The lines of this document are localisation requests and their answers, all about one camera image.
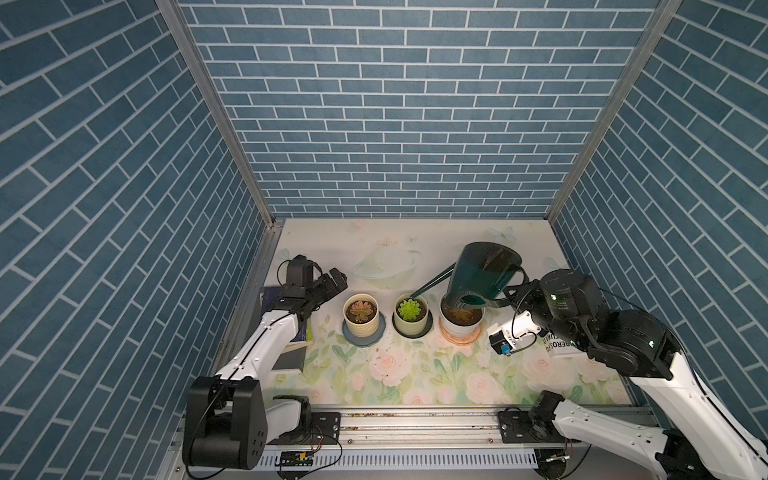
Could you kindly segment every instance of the table surface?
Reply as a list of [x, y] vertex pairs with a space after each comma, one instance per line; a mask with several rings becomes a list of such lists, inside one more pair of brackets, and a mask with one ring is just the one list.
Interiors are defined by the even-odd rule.
[[[516, 250], [532, 279], [567, 267], [545, 220], [287, 220], [266, 285], [276, 284], [283, 260], [302, 254], [324, 271], [344, 272], [349, 287], [312, 315], [314, 344], [303, 373], [272, 374], [262, 385], [265, 399], [303, 395], [328, 406], [529, 405], [547, 389], [584, 405], [631, 403], [619, 375], [586, 355], [550, 358], [541, 340], [511, 357], [497, 355], [485, 329], [508, 320], [510, 307], [486, 310], [484, 332], [474, 344], [448, 342], [437, 325], [448, 281], [424, 294], [435, 318], [428, 334], [407, 339], [394, 330], [397, 297], [425, 284], [475, 241]], [[518, 274], [510, 284], [520, 281]], [[342, 335], [342, 307], [355, 293], [373, 295], [386, 316], [383, 337], [367, 348]]]

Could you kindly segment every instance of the potted plant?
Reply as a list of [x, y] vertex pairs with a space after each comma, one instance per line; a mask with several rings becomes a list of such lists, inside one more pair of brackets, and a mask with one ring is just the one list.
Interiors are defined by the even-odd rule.
[[395, 327], [402, 335], [415, 336], [424, 331], [429, 316], [429, 304], [423, 296], [411, 298], [407, 293], [395, 302]]
[[352, 295], [343, 309], [344, 321], [356, 337], [366, 338], [379, 328], [379, 303], [365, 293]]
[[485, 309], [461, 310], [447, 306], [445, 297], [440, 300], [440, 325], [456, 339], [472, 335], [485, 314]]

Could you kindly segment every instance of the beige plant pot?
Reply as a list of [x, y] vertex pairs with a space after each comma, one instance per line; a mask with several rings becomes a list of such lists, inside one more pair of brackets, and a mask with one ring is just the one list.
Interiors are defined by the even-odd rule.
[[397, 311], [397, 309], [400, 307], [400, 303], [407, 298], [410, 298], [408, 293], [398, 297], [397, 301], [395, 302], [395, 326], [397, 327], [397, 330], [400, 331], [400, 333], [403, 335], [413, 336], [421, 333], [424, 330], [424, 327], [427, 324], [427, 318], [429, 317], [429, 304], [427, 303], [426, 298], [421, 295], [417, 296], [414, 300], [421, 300], [421, 302], [424, 303], [427, 308], [427, 314], [424, 315], [424, 318], [421, 320], [416, 322], [409, 322], [408, 320], [403, 320]]
[[442, 312], [442, 301], [440, 301], [440, 325], [447, 333], [449, 333], [451, 336], [454, 336], [457, 339], [463, 339], [467, 336], [472, 335], [474, 331], [477, 330], [478, 326], [482, 323], [482, 320], [484, 317], [485, 317], [485, 309], [482, 309], [480, 320], [478, 320], [476, 323], [473, 323], [472, 325], [466, 325], [466, 326], [456, 325], [455, 323], [451, 322], [451, 320], [446, 318], [445, 314]]
[[[350, 322], [349, 319], [346, 318], [346, 309], [348, 309], [350, 305], [358, 300], [370, 302], [376, 308], [376, 315], [374, 315], [371, 320], [365, 323]], [[379, 318], [381, 317], [379, 303], [376, 302], [375, 298], [368, 295], [367, 293], [358, 293], [357, 295], [352, 295], [346, 302], [344, 302], [344, 308], [341, 310], [341, 314], [342, 318], [346, 322], [347, 328], [356, 337], [366, 338], [367, 336], [373, 335], [373, 333], [379, 329]]]

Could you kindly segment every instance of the brick pattern wall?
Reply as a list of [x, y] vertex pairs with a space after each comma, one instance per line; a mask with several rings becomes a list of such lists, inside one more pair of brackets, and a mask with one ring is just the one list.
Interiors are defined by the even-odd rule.
[[541, 218], [656, 3], [181, 2], [279, 216], [501, 218]]
[[0, 478], [153, 478], [262, 229], [153, 0], [0, 1]]
[[685, 0], [554, 226], [768, 432], [768, 2]]

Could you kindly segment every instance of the green succulent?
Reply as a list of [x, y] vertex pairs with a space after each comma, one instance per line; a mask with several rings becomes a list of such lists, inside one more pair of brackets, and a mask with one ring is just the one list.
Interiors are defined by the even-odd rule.
[[403, 301], [397, 309], [397, 313], [400, 314], [400, 318], [403, 320], [415, 320], [421, 312], [422, 307], [419, 305], [419, 302], [414, 299]]

